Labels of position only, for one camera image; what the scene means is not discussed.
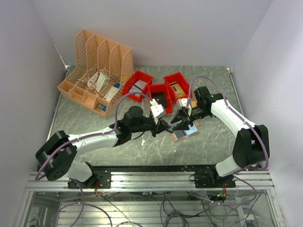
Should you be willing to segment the black VIP card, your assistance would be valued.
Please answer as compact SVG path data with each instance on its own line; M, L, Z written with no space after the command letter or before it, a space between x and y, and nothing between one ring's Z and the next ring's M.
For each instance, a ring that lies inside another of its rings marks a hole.
M183 137L185 137L186 134L184 133L184 131L180 130L180 131L174 131L174 137L176 140L179 140Z

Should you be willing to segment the tan leather card holder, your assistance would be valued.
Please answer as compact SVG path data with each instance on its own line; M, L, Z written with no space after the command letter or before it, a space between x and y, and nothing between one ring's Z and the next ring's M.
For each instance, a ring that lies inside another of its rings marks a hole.
M194 136L194 135L198 134L198 133L200 132L199 129L197 128L198 126L199 126L199 123L194 123L193 126L190 126L190 125L189 125L189 129L188 129L188 130L183 130L184 133L186 134L186 136L183 137L183 138L181 138L181 139L179 139L179 140L176 140L176 139L175 139L175 137L174 137L174 132L173 132L173 133L171 134L173 141L174 141L174 142L178 142L178 141L184 140L184 139L186 139L186 138L188 138L188 137L191 137L191 136Z

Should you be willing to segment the gold striped card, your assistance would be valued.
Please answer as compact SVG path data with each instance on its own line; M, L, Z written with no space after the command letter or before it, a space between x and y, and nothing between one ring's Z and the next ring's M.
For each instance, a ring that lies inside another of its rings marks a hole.
M172 89L175 93L176 99L179 99L179 98L183 97L186 94L184 92L183 88L179 85L179 83L173 82L173 83L170 84L170 86L172 87Z

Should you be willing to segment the orange patterned card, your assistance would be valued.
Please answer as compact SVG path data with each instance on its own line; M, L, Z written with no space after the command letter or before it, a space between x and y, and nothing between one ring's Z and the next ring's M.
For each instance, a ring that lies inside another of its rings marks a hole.
M196 100L191 100L191 107L192 108L197 107L197 101Z

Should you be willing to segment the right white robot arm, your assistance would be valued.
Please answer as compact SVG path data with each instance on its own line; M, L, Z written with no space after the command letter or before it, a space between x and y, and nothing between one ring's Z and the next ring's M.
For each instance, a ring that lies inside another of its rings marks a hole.
M221 93L211 94L206 86L194 91L197 105L192 107L182 98L177 101L177 112L170 121L173 131L189 130L194 121L205 117L219 118L235 136L232 155L215 165L216 171L209 175L209 183L219 187L225 177L255 164L268 164L269 136L265 125L256 125L241 115Z

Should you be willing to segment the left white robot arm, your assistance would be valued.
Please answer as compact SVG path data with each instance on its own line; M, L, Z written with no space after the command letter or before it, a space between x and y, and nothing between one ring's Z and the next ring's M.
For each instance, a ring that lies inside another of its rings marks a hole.
M48 181L55 181L65 176L70 182L69 188L93 188L101 183L109 188L109 179L97 173L88 162L75 160L78 154L84 154L99 148L111 148L132 140L132 133L150 131L152 136L163 131L170 131L170 125L162 118L143 115L142 108L132 106L117 123L103 130L80 135L67 135L64 131L56 132L35 154Z

